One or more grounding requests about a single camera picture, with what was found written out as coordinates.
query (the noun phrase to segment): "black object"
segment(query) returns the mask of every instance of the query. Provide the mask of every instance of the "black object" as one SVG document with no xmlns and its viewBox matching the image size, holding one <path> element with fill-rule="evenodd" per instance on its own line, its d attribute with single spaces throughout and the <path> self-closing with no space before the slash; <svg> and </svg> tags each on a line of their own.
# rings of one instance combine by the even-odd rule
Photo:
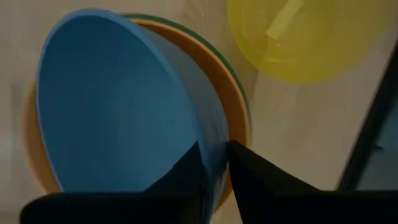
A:
<svg viewBox="0 0 398 224">
<path fill-rule="evenodd" d="M 244 224 L 398 223 L 398 192 L 323 192 L 236 141 L 227 150 Z M 143 193 L 49 195 L 26 205 L 21 223 L 206 223 L 207 181 L 195 143 Z"/>
<path fill-rule="evenodd" d="M 52 194 L 21 211 L 21 223 L 203 223 L 208 176 L 196 142 L 143 193 Z"/>
<path fill-rule="evenodd" d="M 373 152 L 376 139 L 398 95 L 398 45 L 379 85 L 376 96 L 363 123 L 351 157 L 341 177 L 339 190 L 356 190 L 363 170 Z"/>
<path fill-rule="evenodd" d="M 229 147 L 231 181 L 244 224 L 398 223 L 398 191 L 324 192 L 238 142 Z"/>
</svg>

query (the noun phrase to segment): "table surface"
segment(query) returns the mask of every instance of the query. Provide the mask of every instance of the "table surface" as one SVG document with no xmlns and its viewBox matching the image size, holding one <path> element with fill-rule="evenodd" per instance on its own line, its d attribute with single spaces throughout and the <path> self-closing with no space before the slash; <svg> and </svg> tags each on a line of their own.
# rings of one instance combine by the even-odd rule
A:
<svg viewBox="0 0 398 224">
<path fill-rule="evenodd" d="M 43 194 L 29 169 L 21 114 L 47 34 L 65 14 L 88 7 L 147 13 L 202 35 L 230 62 L 250 101 L 252 148 L 320 189 L 334 189 L 377 90 L 396 41 L 391 29 L 359 65 L 325 82 L 286 83 L 260 74 L 230 34 L 227 0 L 1 1 L 0 9 L 0 219 Z M 213 223 L 241 223 L 233 195 Z"/>
</svg>

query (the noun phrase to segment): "yellow plastic container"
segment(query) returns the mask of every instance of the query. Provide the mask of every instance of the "yellow plastic container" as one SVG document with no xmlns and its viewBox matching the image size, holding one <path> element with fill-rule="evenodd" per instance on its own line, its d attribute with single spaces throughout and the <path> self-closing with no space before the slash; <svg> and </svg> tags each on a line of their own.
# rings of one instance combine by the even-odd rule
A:
<svg viewBox="0 0 398 224">
<path fill-rule="evenodd" d="M 390 26 L 396 0 L 229 0 L 245 57 L 290 82 L 317 82 L 353 68 Z"/>
</svg>

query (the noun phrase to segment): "stacked bowls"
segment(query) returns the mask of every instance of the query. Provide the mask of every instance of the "stacked bowls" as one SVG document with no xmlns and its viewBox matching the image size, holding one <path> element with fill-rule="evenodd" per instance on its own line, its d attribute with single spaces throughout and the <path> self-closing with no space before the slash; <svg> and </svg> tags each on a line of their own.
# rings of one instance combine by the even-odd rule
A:
<svg viewBox="0 0 398 224">
<path fill-rule="evenodd" d="M 46 192 L 140 192 L 198 142 L 212 211 L 231 192 L 226 143 L 249 144 L 243 91 L 192 31 L 126 17 L 141 27 L 90 9 L 48 36 L 24 122 L 32 168 Z"/>
</svg>

